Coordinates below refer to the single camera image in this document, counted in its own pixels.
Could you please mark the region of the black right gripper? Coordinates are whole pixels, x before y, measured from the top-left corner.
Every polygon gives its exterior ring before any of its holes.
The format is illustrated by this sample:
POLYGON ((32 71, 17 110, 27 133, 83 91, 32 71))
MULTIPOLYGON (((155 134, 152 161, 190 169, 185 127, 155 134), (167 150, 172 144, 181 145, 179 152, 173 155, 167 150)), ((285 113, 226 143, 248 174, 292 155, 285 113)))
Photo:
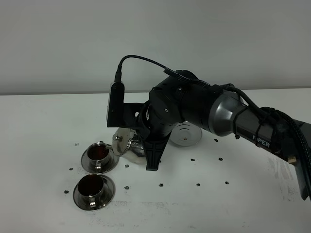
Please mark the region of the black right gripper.
POLYGON ((143 108, 141 128, 146 170, 157 171, 162 154, 177 123, 182 122, 178 106, 167 101, 148 101, 143 108))

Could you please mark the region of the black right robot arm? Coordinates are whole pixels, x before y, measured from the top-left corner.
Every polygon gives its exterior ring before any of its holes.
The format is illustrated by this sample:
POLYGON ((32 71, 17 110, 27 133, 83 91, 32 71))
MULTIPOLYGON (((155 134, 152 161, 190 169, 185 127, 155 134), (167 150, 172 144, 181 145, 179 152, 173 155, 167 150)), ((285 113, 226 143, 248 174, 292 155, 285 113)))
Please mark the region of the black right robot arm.
POLYGON ((209 85, 186 70, 166 68, 139 114, 139 135, 159 141, 187 121, 217 136, 234 134, 294 165, 300 194, 311 195, 311 126, 286 113, 258 107, 232 84, 209 85))

